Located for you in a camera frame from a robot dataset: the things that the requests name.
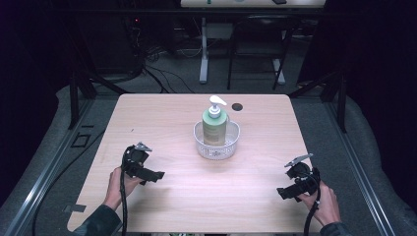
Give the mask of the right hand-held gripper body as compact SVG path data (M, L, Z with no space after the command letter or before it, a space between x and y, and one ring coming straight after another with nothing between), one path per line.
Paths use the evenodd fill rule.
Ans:
M319 188L320 172L317 168L310 168L304 160L312 157L312 153L295 157L293 160L285 164L289 167L286 175L294 180L294 184L300 186L304 193L314 194Z

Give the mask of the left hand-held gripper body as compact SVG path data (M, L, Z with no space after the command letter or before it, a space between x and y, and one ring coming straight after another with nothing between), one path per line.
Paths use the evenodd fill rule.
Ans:
M144 163L149 157L151 148L142 142L126 148L122 158L122 170L130 177L150 178L152 172L144 168Z

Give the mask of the white plastic basket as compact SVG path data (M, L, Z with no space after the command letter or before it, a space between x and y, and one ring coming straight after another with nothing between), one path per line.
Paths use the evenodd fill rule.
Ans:
M240 138L240 126L230 121L226 125L225 144L221 147L213 147L204 143L203 122L197 122L194 126L194 138L198 154L206 159L223 160L231 157Z

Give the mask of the pale green pump bottle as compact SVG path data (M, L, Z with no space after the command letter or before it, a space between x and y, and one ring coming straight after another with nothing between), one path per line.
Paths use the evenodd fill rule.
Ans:
M226 102L217 95L209 98L211 106L203 112L204 144L212 147L225 145L227 113L221 108Z

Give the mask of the person's right hand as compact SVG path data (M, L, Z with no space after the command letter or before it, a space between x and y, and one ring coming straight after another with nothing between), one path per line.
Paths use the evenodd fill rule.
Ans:
M334 190L321 181L320 194L320 203L318 209L314 213L314 218L321 226L340 222L339 206Z

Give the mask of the person's left hand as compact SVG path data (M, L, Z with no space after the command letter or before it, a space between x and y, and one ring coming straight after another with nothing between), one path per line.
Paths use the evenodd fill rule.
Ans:
M113 210L116 210L122 203L120 193L120 177L124 178L126 196L129 196L135 188L142 182L142 179L130 177L125 174L120 167L116 167L109 176L108 188L103 203Z

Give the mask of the black metal stand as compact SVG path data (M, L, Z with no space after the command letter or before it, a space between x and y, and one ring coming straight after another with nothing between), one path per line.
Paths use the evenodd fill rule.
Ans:
M307 83L305 86L298 88L297 90L289 94L290 98L296 98L302 94L312 90L313 88L324 85L325 88L320 94L320 100L322 102L332 102L337 97L336 108L336 123L339 129L345 133L345 109L346 109L346 79L342 72L336 71L325 75L318 80Z
M69 81L71 121L69 130L72 130L80 120L79 92L86 99L95 99L97 91L92 83L97 82L117 94L127 93L126 90L110 83L100 76L90 59L89 52L83 50L85 45L82 39L73 39L70 34L66 35L69 42L69 58L72 69L72 76Z

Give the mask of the white desk with metal legs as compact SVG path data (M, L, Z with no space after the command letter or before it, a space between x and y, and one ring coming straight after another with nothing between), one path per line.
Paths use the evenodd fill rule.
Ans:
M272 10L272 9L308 9L321 10L327 0L285 0L286 3L275 4L273 0L181 0L181 7L186 10ZM202 16L202 64L200 83L208 81L209 53L206 17Z

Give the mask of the black chair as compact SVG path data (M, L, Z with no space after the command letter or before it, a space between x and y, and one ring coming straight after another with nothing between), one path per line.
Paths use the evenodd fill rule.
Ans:
M290 46L293 33L301 20L289 15L251 15L239 20L232 29L228 48L227 88L231 88L234 60L269 59L274 73L273 89L284 85L283 64ZM254 73L254 70L236 70L236 73Z

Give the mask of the aluminium floor rail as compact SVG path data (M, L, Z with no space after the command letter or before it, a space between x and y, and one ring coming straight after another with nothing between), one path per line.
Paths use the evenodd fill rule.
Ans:
M361 194L365 200L368 210L374 219L374 222L382 236L396 236L387 214L383 209L380 199L371 185L368 175L359 160L359 156L351 143L349 134L343 132L336 119L336 109L332 103L325 102L324 108L327 111L332 126L336 129L337 135L342 142L343 148L347 153L347 162L353 172L356 183L359 186Z
M76 205L103 132L95 119L96 102L81 105L81 118L67 128L67 108L58 109L52 126L23 178L0 207L0 236L70 236L67 205Z

